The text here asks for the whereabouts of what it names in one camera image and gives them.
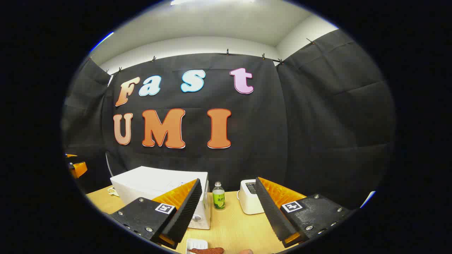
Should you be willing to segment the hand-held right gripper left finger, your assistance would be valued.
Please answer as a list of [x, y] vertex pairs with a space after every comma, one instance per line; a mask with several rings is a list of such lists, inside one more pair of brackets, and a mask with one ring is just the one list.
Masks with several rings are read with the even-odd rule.
[[152, 199], [138, 197], [110, 217], [150, 242], [176, 249], [201, 196], [201, 182], [195, 179]]

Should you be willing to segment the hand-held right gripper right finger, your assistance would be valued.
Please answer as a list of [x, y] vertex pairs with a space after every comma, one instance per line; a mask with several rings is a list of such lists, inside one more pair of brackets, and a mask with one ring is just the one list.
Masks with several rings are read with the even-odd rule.
[[255, 191], [273, 232], [285, 248], [330, 232], [353, 210], [315, 193], [305, 196], [262, 177]]

